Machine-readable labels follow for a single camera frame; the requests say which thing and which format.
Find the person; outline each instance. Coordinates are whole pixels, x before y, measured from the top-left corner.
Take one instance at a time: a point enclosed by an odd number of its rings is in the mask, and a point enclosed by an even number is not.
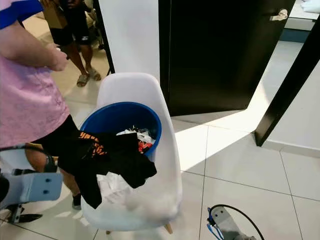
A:
[[[67,55],[55,44],[42,46],[19,22],[43,10],[38,0],[0,1],[0,148],[36,142],[52,156],[77,127],[51,71],[63,71]],[[36,170],[45,159],[27,152]],[[74,176],[63,171],[63,181],[80,209],[81,194]]]
[[[95,81],[101,80],[101,75],[91,65],[93,50],[90,45],[89,29],[85,8],[81,0],[42,0],[44,7],[50,4],[56,4],[63,9],[63,15],[67,21],[67,26],[63,29],[51,28],[50,32],[55,44],[63,47],[68,57],[79,69],[80,76],[76,82],[78,87],[84,87],[89,79]],[[79,45],[80,51],[85,61],[85,67],[81,60],[77,49]]]

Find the blue bucket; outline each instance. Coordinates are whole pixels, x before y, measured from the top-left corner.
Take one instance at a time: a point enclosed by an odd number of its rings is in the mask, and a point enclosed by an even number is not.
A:
[[[136,102],[117,102],[100,108],[92,113],[81,126],[81,131],[88,133],[117,134],[132,127],[148,129],[155,142],[145,153],[150,159],[159,144],[161,122],[150,107]]]

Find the white chair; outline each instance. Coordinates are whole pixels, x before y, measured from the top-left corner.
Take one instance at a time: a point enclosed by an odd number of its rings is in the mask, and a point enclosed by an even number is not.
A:
[[[82,198],[83,215],[92,226],[107,230],[107,234],[160,226],[172,233],[170,220],[179,211],[182,182],[175,132],[160,84],[146,73],[109,75],[101,83],[96,109],[118,102],[144,104],[159,116],[162,135],[153,155],[157,174],[134,189],[125,204],[103,200],[97,209],[93,209]]]

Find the cardboard box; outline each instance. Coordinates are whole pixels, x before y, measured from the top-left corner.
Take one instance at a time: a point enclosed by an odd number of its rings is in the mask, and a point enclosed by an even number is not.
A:
[[[49,6],[43,6],[43,15],[52,29],[64,29],[68,25],[62,9],[55,2],[50,1]]]

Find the wooden chair leg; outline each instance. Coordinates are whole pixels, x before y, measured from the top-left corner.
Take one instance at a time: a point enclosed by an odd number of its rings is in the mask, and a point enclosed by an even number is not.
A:
[[[174,233],[174,231],[172,231],[172,227],[171,227],[170,223],[164,225],[164,228],[168,231],[169,234]]]

